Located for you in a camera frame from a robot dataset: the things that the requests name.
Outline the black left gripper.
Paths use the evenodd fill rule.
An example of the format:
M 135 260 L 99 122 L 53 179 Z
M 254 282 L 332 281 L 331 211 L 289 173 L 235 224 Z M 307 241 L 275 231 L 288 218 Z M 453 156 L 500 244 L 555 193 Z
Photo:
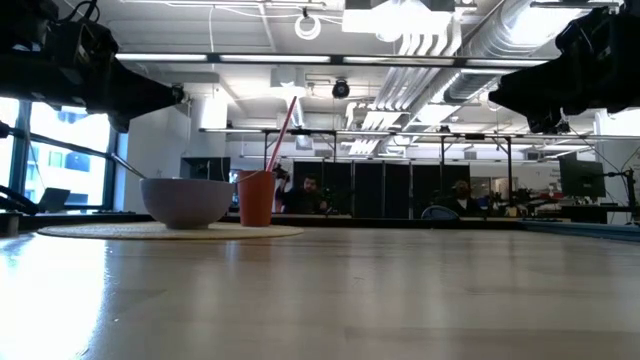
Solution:
M 128 133 L 135 118 L 185 100 L 181 84 L 131 75 L 116 58 L 117 50 L 54 49 L 49 54 L 57 76 L 49 104 L 55 109 L 82 106 L 90 113 L 107 113 L 118 133 Z

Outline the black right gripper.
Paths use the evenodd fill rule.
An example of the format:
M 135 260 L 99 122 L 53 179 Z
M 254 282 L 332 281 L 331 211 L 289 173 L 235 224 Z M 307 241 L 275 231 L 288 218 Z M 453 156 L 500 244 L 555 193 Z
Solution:
M 554 133 L 562 114 L 587 109 L 613 112 L 613 57 L 609 48 L 593 53 L 573 49 L 537 65 L 535 60 L 503 60 L 489 100 L 527 120 L 532 133 Z

